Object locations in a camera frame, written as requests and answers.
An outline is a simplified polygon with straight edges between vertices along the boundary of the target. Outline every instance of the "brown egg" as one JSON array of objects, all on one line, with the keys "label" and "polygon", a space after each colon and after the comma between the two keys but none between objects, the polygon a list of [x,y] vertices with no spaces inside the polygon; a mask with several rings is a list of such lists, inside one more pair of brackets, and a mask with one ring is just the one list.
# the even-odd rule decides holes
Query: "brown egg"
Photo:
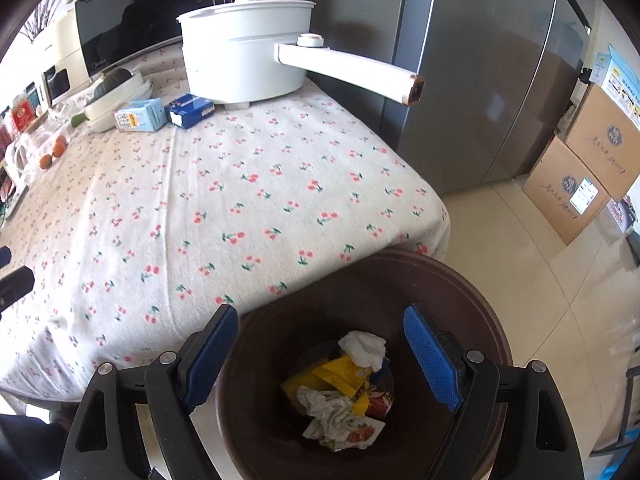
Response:
[{"label": "brown egg", "polygon": [[63,153],[65,153],[66,150],[66,146],[64,144],[60,143],[55,143],[53,146],[53,150],[51,150],[51,155],[53,155],[55,158],[60,158],[62,156]]},{"label": "brown egg", "polygon": [[47,168],[50,168],[52,164],[53,164],[53,159],[51,158],[51,155],[44,155],[40,159],[40,167],[43,170],[46,170]]}]

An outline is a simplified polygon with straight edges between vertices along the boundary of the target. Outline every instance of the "tablecloth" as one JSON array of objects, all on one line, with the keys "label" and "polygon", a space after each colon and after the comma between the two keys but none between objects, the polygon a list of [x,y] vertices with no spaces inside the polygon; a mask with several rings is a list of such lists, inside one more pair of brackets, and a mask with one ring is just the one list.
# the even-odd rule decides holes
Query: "tablecloth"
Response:
[{"label": "tablecloth", "polygon": [[[134,65],[165,100],[188,91],[179,50]],[[83,126],[0,232],[0,275],[36,281],[2,315],[0,388],[79,400],[99,364],[148,364],[222,303],[247,312],[395,244],[441,258],[448,237],[431,187],[309,81],[190,130]]]}]

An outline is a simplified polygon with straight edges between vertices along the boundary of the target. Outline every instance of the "brown trash can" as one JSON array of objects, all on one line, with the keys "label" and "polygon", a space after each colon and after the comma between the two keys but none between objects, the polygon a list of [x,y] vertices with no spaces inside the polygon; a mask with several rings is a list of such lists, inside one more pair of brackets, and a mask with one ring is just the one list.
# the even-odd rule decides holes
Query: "brown trash can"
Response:
[{"label": "brown trash can", "polygon": [[[451,414],[433,397],[404,338],[402,314],[412,303],[421,303],[463,348],[513,364],[494,311],[467,280],[432,258],[380,251],[242,316],[218,394],[228,452],[247,480],[424,478]],[[310,419],[293,410],[280,383],[307,349],[349,330],[386,339],[395,399],[372,446],[331,452],[302,437]],[[494,461],[505,412],[494,408],[476,478]]]}]

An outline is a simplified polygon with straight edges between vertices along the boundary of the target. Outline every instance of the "box logo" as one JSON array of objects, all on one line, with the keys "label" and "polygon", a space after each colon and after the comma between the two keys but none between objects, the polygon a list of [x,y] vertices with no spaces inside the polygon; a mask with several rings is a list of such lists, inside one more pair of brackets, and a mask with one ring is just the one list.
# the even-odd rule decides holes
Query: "box logo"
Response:
[{"label": "box logo", "polygon": [[607,128],[607,139],[609,139],[609,142],[613,146],[619,146],[620,144],[622,144],[622,133],[620,133],[620,130],[617,126],[611,125],[609,128]]},{"label": "box logo", "polygon": [[562,177],[562,189],[564,192],[572,195],[575,193],[575,190],[578,189],[578,182],[571,175],[565,175]]}]

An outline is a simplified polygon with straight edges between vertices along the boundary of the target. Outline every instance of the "silver bolt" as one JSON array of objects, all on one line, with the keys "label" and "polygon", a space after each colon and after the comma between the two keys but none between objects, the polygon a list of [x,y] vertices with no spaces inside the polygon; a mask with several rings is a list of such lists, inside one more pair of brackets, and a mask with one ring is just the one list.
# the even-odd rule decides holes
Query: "silver bolt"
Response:
[{"label": "silver bolt", "polygon": [[538,372],[539,374],[546,372],[546,365],[542,361],[538,361],[534,359],[531,362],[531,368],[533,368],[534,372]]},{"label": "silver bolt", "polygon": [[160,355],[160,362],[163,365],[170,365],[175,361],[176,357],[177,355],[175,354],[175,352],[165,352]]},{"label": "silver bolt", "polygon": [[100,366],[98,366],[98,373],[100,375],[110,374],[112,370],[113,365],[111,363],[102,363]]},{"label": "silver bolt", "polygon": [[484,355],[482,355],[482,352],[478,350],[470,350],[466,353],[466,358],[472,363],[481,363],[484,361]]}]

